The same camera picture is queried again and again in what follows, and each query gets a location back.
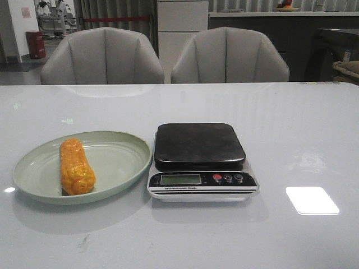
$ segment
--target oval plate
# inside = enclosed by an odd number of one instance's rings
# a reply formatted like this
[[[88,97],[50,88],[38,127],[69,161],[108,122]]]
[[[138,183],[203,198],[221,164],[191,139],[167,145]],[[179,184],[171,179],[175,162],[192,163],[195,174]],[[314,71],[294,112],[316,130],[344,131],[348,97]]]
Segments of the oval plate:
[[[60,144],[76,137],[96,175],[87,194],[63,196],[60,183]],[[96,131],[77,133],[47,142],[26,154],[13,171],[13,181],[31,198],[56,205],[76,205],[105,199],[135,183],[148,170],[151,150],[128,133]]]

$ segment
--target red rope barrier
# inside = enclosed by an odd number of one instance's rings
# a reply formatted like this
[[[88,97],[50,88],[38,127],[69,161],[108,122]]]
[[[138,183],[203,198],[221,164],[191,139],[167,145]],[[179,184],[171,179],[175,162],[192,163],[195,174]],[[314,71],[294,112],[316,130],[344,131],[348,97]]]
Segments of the red rope barrier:
[[[150,16],[124,18],[84,18],[84,22],[149,21]]]

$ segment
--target scale display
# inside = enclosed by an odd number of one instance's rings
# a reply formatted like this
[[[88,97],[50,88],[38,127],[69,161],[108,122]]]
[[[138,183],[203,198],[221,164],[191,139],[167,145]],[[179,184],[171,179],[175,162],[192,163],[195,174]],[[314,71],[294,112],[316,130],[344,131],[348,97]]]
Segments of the scale display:
[[[200,174],[163,174],[161,175],[161,185],[195,185],[201,184]]]

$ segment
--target chair backrest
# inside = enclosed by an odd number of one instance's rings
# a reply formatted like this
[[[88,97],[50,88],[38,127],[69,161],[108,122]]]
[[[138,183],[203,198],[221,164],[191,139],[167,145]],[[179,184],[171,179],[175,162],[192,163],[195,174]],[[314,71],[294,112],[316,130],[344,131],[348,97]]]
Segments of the chair backrest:
[[[164,72],[148,38],[101,27],[66,36],[44,65],[42,84],[161,84]]]
[[[75,19],[73,18],[73,14],[72,13],[66,13],[65,15],[65,19],[71,24],[73,25],[75,23]]]
[[[269,38],[220,27],[194,35],[179,55],[171,83],[283,82],[289,68]]]

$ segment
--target red button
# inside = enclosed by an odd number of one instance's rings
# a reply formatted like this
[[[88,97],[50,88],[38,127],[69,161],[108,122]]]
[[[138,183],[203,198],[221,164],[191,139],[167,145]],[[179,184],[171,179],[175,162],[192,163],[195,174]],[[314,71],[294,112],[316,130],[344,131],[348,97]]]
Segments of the red button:
[[[219,174],[214,174],[214,175],[213,175],[213,179],[214,179],[214,180],[220,180],[220,179],[222,179],[222,176],[219,175]]]

